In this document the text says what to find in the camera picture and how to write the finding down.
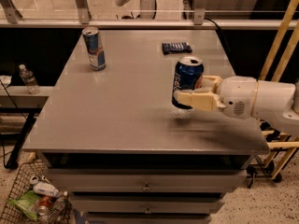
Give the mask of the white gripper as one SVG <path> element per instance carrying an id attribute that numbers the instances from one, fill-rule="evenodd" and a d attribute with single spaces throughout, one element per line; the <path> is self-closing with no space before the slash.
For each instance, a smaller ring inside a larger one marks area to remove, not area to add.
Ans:
<path id="1" fill-rule="evenodd" d="M 175 91 L 174 98 L 181 105 L 211 112 L 217 109 L 236 119 L 247 119 L 256 98 L 258 82 L 252 77 L 203 76 L 201 88 L 208 92 Z"/>

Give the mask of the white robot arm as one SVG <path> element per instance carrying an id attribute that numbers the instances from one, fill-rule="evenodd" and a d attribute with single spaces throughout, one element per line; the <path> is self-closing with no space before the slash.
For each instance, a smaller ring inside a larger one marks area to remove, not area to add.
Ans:
<path id="1" fill-rule="evenodd" d="M 298 85 L 257 80 L 253 77 L 203 76 L 201 87 L 176 90 L 180 105 L 206 112 L 220 111 L 236 119 L 255 118 L 271 128 L 299 135 Z"/>

